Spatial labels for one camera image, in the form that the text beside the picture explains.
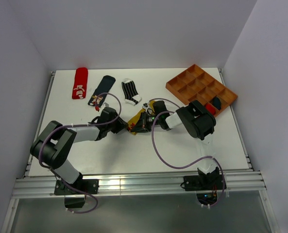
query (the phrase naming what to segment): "white wall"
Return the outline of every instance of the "white wall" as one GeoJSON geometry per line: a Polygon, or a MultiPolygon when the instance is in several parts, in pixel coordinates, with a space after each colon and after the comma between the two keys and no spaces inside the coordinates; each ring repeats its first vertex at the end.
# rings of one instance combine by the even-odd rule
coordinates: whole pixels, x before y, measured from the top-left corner
{"type": "Polygon", "coordinates": [[[288,0],[257,1],[224,78],[239,96],[234,110],[253,166],[288,232],[288,0]]]}
{"type": "Polygon", "coordinates": [[[9,0],[50,69],[223,67],[256,0],[9,0]]]}
{"type": "Polygon", "coordinates": [[[0,229],[25,171],[49,73],[9,3],[0,0],[0,229]]]}

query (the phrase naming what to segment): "wooden organizer box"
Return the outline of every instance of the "wooden organizer box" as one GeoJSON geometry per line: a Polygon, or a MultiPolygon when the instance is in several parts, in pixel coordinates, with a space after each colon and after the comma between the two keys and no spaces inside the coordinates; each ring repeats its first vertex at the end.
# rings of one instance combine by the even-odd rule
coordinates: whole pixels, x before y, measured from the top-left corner
{"type": "Polygon", "coordinates": [[[166,89],[185,105],[194,100],[198,100],[203,106],[206,104],[211,105],[216,111],[214,117],[217,117],[219,113],[225,110],[237,98],[235,93],[196,64],[168,81],[166,89]],[[221,101],[220,110],[212,105],[214,97],[217,97],[221,101]]]}

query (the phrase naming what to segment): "silver metal frame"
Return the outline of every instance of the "silver metal frame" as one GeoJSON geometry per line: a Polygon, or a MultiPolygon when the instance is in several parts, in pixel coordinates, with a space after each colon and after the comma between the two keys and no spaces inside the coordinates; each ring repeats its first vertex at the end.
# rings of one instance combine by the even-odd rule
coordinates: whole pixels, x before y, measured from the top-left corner
{"type": "MultiPolygon", "coordinates": [[[[223,76],[220,71],[220,77],[224,84],[223,76]]],[[[42,119],[45,113],[45,109],[50,96],[51,87],[53,84],[55,72],[51,74],[51,80],[46,94],[45,103],[42,109],[40,121],[35,134],[35,139],[39,135],[39,131],[42,124],[42,119]]],[[[231,107],[232,114],[235,119],[237,131],[239,133],[241,143],[245,155],[247,156],[247,162],[250,169],[243,170],[228,170],[225,171],[225,177],[227,182],[226,192],[234,191],[255,191],[258,190],[264,204],[264,209],[267,214],[268,221],[270,223],[272,232],[279,232],[278,225],[276,223],[273,210],[268,200],[266,186],[263,181],[260,171],[254,171],[250,163],[250,159],[245,149],[245,145],[242,139],[242,135],[237,124],[235,113],[231,107]]],[[[11,227],[16,214],[17,205],[19,199],[37,199],[37,198],[64,198],[65,196],[55,196],[55,177],[29,177],[29,170],[32,162],[32,156],[30,156],[29,162],[26,167],[26,173],[24,179],[17,179],[6,218],[1,232],[8,233],[11,231],[11,227]]],[[[117,175],[84,175],[84,179],[99,179],[99,191],[95,196],[124,196],[124,195],[166,195],[166,194],[184,194],[186,193],[181,187],[180,183],[183,181],[183,177],[186,175],[196,175],[197,172],[167,172],[167,173],[149,173],[149,174],[117,174],[117,175]]],[[[72,195],[69,197],[80,197],[82,195],[72,195]]]]}

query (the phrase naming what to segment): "white table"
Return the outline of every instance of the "white table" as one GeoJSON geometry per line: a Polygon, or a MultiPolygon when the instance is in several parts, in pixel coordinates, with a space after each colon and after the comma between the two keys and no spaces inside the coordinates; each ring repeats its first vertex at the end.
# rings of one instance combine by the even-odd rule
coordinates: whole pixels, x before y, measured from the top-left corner
{"type": "MultiPolygon", "coordinates": [[[[99,113],[88,100],[104,75],[116,78],[110,92],[116,95],[122,103],[121,118],[128,121],[140,109],[144,102],[152,98],[166,98],[180,106],[183,104],[166,88],[166,82],[185,70],[184,68],[163,69],[104,69],[89,70],[88,92],[86,99],[72,100],[71,92],[75,70],[59,70],[56,72],[51,87],[50,96],[43,116],[40,131],[51,120],[62,124],[83,124],[91,121],[99,113]],[[142,102],[132,106],[124,102],[121,81],[125,78],[134,80],[142,102]]],[[[204,68],[206,72],[219,80],[217,68],[204,68]]],[[[117,111],[116,100],[107,96],[105,102],[117,111]]],[[[175,106],[166,103],[169,110],[175,106]]],[[[235,121],[228,107],[217,117],[217,125],[213,134],[215,157],[225,170],[248,169],[248,163],[237,132],[235,121]]],[[[184,166],[203,156],[197,140],[192,138],[183,125],[167,132],[160,128],[156,130],[155,141],[163,158],[175,166],[184,166]]],[[[156,156],[151,140],[151,133],[137,134],[127,131],[120,134],[109,133],[97,142],[80,142],[73,144],[68,159],[83,174],[127,174],[178,171],[167,167],[156,156]]],[[[185,169],[196,170],[197,165],[185,169]]],[[[51,172],[40,167],[38,160],[33,158],[29,176],[50,176],[51,172]]]]}

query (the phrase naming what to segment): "black and white sock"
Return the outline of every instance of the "black and white sock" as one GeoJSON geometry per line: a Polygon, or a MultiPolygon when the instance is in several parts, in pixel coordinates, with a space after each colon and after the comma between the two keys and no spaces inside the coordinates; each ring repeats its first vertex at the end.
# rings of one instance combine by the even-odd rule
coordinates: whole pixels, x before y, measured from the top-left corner
{"type": "Polygon", "coordinates": [[[122,89],[125,96],[125,102],[133,106],[137,105],[142,97],[136,91],[135,84],[130,79],[125,79],[122,81],[122,89]]]}

